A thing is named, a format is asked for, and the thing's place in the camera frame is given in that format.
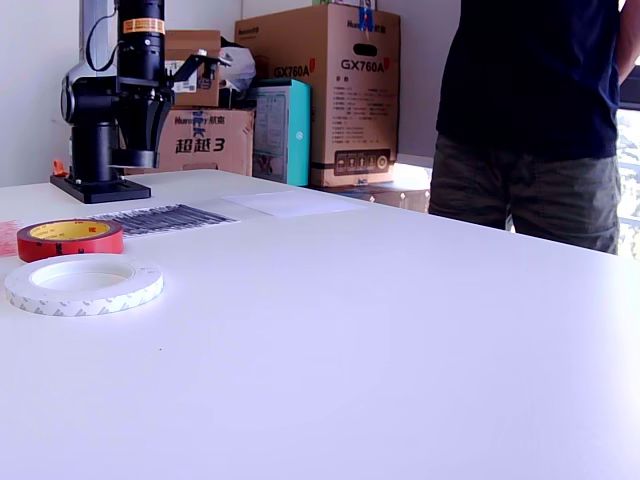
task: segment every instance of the white paper sheet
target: white paper sheet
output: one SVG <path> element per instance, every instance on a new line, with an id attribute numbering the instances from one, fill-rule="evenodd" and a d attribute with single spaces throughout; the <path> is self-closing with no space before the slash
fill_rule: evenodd
<path id="1" fill-rule="evenodd" d="M 304 190 L 225 197 L 224 200 L 280 218 L 304 217 L 365 208 L 338 196 Z"/>

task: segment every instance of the person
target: person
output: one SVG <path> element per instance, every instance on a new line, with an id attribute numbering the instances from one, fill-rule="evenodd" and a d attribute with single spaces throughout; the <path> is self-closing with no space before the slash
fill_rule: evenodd
<path id="1" fill-rule="evenodd" d="M 461 0 L 430 213 L 617 253 L 619 85 L 640 0 Z"/>

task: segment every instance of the black t-shirt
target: black t-shirt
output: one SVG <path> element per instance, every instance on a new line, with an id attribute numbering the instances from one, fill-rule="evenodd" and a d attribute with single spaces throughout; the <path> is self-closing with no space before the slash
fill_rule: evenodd
<path id="1" fill-rule="evenodd" d="M 438 131 L 551 159 L 615 155 L 618 0 L 462 0 Z"/>

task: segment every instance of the teal box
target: teal box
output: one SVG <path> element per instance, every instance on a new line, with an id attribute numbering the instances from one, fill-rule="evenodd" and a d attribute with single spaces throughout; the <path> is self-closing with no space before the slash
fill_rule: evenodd
<path id="1" fill-rule="evenodd" d="M 256 103 L 253 176 L 296 187 L 309 184 L 311 87 L 297 80 L 265 80 L 249 90 Z"/>

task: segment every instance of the window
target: window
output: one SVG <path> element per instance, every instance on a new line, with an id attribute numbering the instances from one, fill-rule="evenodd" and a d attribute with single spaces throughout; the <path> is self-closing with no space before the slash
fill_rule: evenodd
<path id="1" fill-rule="evenodd" d="M 620 1 L 620 8 L 625 0 Z M 640 59 L 620 88 L 618 159 L 622 180 L 620 255 L 640 260 Z"/>

